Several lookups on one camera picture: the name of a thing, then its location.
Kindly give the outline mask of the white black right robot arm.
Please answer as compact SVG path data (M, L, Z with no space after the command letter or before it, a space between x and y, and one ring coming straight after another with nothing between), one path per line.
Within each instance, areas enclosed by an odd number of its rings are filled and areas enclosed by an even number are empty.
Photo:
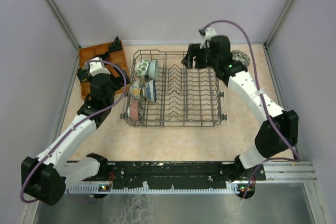
M241 98L260 125L253 145L236 156L233 164L225 169L228 180L248 179L253 174L253 167L285 150L298 154L295 150L297 113L286 111L265 94L257 77L248 72L250 58L243 52L232 51L227 36L214 36L205 43L189 44L181 63L186 69L213 69L217 79Z

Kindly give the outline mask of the green leaf pattern bowl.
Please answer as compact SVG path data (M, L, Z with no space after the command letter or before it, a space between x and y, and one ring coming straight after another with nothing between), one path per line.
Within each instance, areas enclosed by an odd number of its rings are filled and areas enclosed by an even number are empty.
M148 71L150 62L151 62L150 59L141 59L141 60L136 64L134 70L135 70L135 74L136 74L139 78L144 78L144 77L145 77L145 75L147 74L147 71Z

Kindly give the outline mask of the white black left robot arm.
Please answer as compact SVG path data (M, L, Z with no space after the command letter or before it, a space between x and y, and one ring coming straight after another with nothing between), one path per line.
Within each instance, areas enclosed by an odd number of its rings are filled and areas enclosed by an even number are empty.
M120 66L112 64L119 72L115 77L104 65L91 66L90 83L99 95L90 93L68 128L43 152L35 158L26 157L21 164L22 187L20 199L30 204L42 201L53 206L68 193L70 187L89 177L103 180L108 177L107 159L95 153L66 166L66 162L79 145L96 131L108 117L111 109L120 100L115 100L117 90L126 91L130 83L127 72Z

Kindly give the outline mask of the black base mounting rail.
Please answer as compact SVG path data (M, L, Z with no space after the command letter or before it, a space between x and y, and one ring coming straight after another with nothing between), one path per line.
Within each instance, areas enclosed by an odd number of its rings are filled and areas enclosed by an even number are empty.
M266 179L264 168L244 169L231 162L103 162L92 180L106 181L100 190L129 190L146 193L210 192L229 189L250 198L255 183Z

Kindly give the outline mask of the dark leaf pattern bowl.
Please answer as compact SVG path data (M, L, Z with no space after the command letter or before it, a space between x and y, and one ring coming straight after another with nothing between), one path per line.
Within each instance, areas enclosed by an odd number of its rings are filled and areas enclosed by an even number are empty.
M241 62L246 68L249 67L250 58L246 53L240 50L233 50L232 55L233 55L233 60Z

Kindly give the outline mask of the wooden compartment tray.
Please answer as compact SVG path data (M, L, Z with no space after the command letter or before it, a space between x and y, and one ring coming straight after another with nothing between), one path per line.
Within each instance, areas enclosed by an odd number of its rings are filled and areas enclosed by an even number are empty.
M109 46L113 42L107 42L104 44L99 44L99 45L94 45L90 47L84 47L79 49L79 67L83 67L85 62L88 60L91 60L95 58L97 55L101 55L108 51ZM130 76L129 73L129 68L127 64L127 58L125 56L124 52L124 47L121 42L121 50L116 51L116 52L111 52L108 57L108 61L118 65L119 67L122 68L122 70L125 70L127 72L128 77ZM81 98L84 100L85 97L89 94L90 92L90 83L85 82L80 85L81 87Z

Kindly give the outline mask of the yellow blue swirl bowl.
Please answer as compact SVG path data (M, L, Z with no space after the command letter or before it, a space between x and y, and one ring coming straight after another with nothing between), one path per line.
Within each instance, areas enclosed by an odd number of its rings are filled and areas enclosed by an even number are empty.
M131 88L130 88L130 92L131 92L131 96L135 100L141 99L143 85L144 85L144 82L143 82L142 79L137 80L137 81L132 83Z

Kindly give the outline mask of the pink floral bowl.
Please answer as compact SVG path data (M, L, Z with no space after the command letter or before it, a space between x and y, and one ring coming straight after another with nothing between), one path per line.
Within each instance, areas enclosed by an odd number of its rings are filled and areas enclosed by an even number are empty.
M142 117L142 110L140 107L139 100L135 100L131 103L127 110L128 117L132 121L140 121Z

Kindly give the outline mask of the teal yellow-flower folded tie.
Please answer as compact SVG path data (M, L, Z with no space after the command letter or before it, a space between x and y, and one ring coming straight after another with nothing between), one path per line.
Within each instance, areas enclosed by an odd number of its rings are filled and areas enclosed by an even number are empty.
M80 83L90 82L92 79L92 75L90 74L89 67L85 67L85 66L80 67L77 70L77 78Z

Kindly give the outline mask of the blue rose pattern bowl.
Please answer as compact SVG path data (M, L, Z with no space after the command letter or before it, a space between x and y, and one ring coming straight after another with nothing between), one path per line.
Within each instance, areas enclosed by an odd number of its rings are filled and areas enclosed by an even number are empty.
M143 88L144 97L152 102L156 103L157 97L156 97L156 84L154 80L150 80L145 83L145 86Z

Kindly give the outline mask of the green striped bowl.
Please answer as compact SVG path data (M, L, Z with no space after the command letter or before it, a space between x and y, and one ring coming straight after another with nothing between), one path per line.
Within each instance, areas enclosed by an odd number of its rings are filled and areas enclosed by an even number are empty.
M152 60L149 63L149 67L148 67L148 77L154 81L158 80L159 77L159 62L158 60Z

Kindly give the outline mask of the dark green folded tie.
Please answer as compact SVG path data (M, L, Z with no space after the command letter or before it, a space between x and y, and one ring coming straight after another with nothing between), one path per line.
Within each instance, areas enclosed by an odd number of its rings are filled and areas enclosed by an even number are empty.
M118 36L116 36L114 41L108 46L108 50L110 53L122 50L122 43Z

